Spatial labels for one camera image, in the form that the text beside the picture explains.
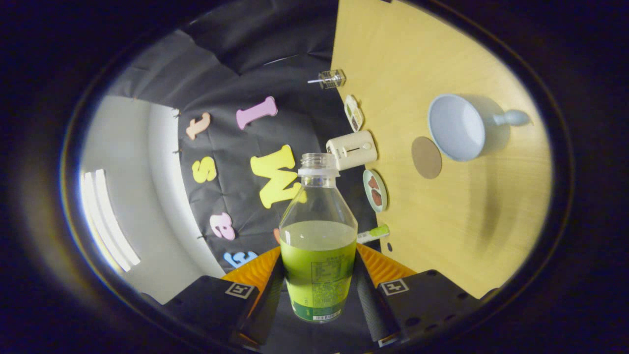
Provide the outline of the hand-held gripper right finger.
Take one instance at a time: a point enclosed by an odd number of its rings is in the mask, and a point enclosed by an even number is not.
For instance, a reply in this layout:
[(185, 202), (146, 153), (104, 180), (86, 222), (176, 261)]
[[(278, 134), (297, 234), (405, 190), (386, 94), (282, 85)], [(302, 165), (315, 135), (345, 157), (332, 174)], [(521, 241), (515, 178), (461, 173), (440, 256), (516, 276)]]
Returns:
[(470, 327), (470, 317), (494, 294), (476, 298), (435, 269), (415, 272), (362, 244), (353, 278), (374, 342), (426, 345)]

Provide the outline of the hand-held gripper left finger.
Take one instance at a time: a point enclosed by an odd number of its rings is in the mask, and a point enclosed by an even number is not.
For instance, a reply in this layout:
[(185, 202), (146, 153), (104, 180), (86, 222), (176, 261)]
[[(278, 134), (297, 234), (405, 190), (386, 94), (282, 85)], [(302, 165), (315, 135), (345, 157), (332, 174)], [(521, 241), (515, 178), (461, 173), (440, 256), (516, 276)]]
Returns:
[(260, 347), (269, 338), (284, 279), (281, 250), (274, 247), (222, 278), (200, 276), (163, 308), (211, 338)]

